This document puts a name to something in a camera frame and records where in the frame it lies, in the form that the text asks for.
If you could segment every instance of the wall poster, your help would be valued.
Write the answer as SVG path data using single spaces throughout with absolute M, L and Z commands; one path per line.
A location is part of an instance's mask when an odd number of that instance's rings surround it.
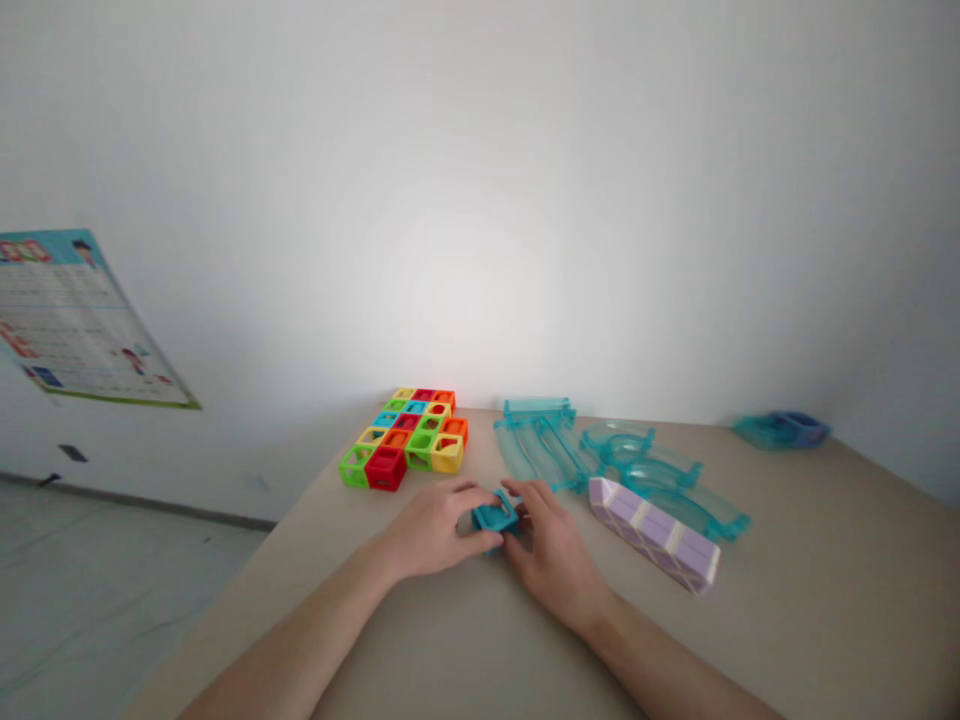
M 200 409 L 89 230 L 0 233 L 0 341 L 44 392 Z

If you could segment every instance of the gray tile floor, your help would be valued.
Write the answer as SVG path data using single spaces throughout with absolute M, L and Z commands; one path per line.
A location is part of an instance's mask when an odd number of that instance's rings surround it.
M 0 481 L 0 720 L 117 717 L 265 537 Z

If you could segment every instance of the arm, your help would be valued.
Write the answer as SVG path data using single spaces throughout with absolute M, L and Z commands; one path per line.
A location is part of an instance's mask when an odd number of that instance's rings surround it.
M 544 483 L 503 485 L 522 498 L 517 510 L 533 527 L 532 552 L 505 536 L 504 551 L 521 582 L 593 649 L 653 720 L 780 718 L 618 597 Z
M 497 497 L 466 479 L 417 494 L 383 533 L 358 549 L 303 603 L 213 681 L 181 720 L 309 718 L 360 631 L 390 589 L 503 542 L 497 533 L 458 537 L 459 517 Z

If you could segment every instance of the table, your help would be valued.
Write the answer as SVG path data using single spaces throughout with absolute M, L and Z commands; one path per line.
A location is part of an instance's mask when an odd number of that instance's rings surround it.
M 462 410 L 462 475 L 506 468 L 500 413 Z M 592 420 L 578 419 L 578 428 Z M 958 688 L 958 513 L 836 440 L 763 453 L 728 428 L 653 423 L 705 465 L 702 483 L 753 517 L 690 595 L 564 493 L 604 576 L 701 657 L 789 718 L 943 717 Z M 362 428 L 355 435 L 359 437 Z M 224 667 L 437 475 L 396 494 L 348 488 L 331 462 L 128 708 L 173 718 Z M 408 580 L 374 614 L 319 705 L 323 717 L 636 717 L 588 649 L 502 556 Z

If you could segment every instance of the left hand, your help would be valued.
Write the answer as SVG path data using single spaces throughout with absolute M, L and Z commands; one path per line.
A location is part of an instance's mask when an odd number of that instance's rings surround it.
M 500 533 L 457 535 L 465 512 L 499 504 L 496 495 L 470 478 L 442 480 L 417 493 L 371 543 L 396 581 L 440 572 L 503 544 Z

